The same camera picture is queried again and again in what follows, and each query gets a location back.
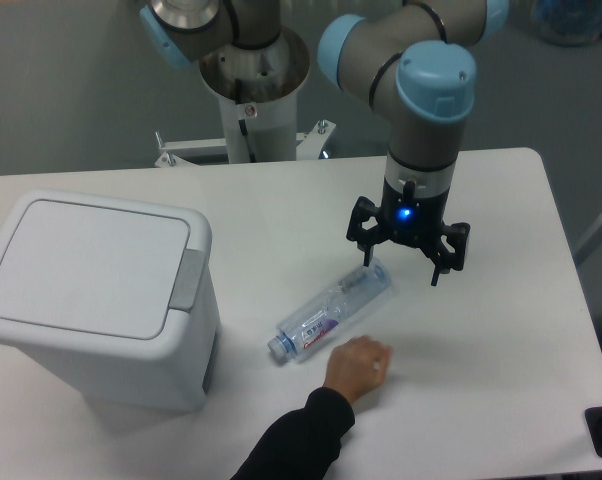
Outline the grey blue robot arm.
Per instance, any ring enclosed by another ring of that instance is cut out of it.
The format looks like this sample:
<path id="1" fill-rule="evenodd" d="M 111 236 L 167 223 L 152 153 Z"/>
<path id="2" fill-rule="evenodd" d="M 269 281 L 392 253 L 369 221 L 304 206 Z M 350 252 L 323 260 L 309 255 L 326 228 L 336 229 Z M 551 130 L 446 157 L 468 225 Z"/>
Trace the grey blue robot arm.
<path id="1" fill-rule="evenodd" d="M 141 23 L 176 68 L 217 97 L 233 163 L 293 160 L 297 95 L 312 64 L 390 126 L 382 199 L 355 203 L 346 236 L 371 260 L 386 241 L 420 250 L 436 275 L 463 268 L 470 228 L 444 212 L 475 102 L 470 47 L 505 24 L 505 1 L 406 1 L 369 21 L 333 20 L 310 52 L 277 1 L 148 1 Z"/>

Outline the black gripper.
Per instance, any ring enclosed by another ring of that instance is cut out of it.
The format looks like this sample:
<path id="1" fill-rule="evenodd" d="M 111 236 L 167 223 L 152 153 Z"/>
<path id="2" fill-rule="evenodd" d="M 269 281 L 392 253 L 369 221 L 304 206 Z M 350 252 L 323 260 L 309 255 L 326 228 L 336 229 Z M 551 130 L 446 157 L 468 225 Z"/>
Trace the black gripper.
<path id="1" fill-rule="evenodd" d="M 386 158 L 381 206 L 360 196 L 346 232 L 346 239 L 364 254 L 364 266 L 371 264 L 376 245 L 391 241 L 420 247 L 434 265 L 433 287 L 441 275 L 463 270 L 470 225 L 443 221 L 454 169 L 452 163 L 439 170 L 419 170 Z"/>

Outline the person's hand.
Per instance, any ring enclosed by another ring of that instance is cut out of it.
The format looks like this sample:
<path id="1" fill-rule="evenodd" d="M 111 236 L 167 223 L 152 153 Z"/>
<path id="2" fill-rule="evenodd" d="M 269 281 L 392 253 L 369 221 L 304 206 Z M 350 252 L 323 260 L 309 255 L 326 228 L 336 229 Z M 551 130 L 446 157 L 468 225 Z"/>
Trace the person's hand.
<path id="1" fill-rule="evenodd" d="M 354 405 L 385 383 L 391 358 L 390 346 L 369 336 L 354 337 L 332 350 L 323 387 Z"/>

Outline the black sleeved forearm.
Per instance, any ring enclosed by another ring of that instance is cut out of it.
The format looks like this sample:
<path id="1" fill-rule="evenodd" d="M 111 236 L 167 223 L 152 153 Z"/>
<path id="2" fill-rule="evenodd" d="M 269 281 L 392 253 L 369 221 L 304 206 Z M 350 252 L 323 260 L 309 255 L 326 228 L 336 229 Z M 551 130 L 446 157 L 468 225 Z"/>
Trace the black sleeved forearm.
<path id="1" fill-rule="evenodd" d="M 354 424 L 353 409 L 343 395 L 317 388 L 303 408 L 286 413 L 264 432 L 233 477 L 322 479 Z"/>

